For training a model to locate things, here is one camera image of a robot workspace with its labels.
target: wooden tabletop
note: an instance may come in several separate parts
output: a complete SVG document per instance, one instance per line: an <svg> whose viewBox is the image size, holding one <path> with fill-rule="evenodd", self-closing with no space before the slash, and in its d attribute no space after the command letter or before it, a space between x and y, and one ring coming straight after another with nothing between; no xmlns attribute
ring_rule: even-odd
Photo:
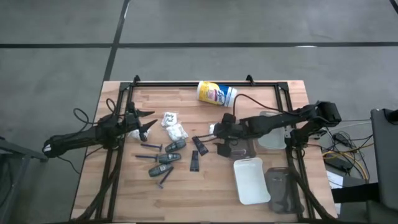
<svg viewBox="0 0 398 224"><path fill-rule="evenodd" d="M293 108L308 104L303 81L287 81ZM96 119L109 114L106 99L117 100L120 82L104 82L99 99ZM245 93L261 103L276 108L275 92L271 87L238 87L238 93ZM192 150L196 149L191 137L209 132L209 125L220 122L223 113L231 108L215 106L196 99L193 87L142 87L134 88L133 101L142 111L155 114L141 119L141 123L159 119L151 127L149 144L171 143L161 125L165 112L178 113L178 121L188 133L187 146L178 151L182 160L174 162L175 169L159 189L156 183L162 176L151 178L148 170L156 165L151 159L137 159L136 154L157 154L140 146L140 141L127 138L124 147L122 169L116 197L115 222L291 222L296 215L278 215L269 210L267 204L243 205L239 201L233 172L233 161L216 153L216 147L205 143L209 153L199 157L200 171L190 172ZM258 115L265 109L246 98L237 101L236 116L245 118ZM90 147L87 151L98 148ZM284 150L270 151L256 149L257 157L263 161L264 171L271 167L287 167ZM90 155L83 166L72 218L78 217L98 193L103 174L105 150ZM311 191L333 216L336 216L333 197L326 176L322 155L317 147L305 149L305 167ZM105 198L104 212L108 211Z"/></svg>

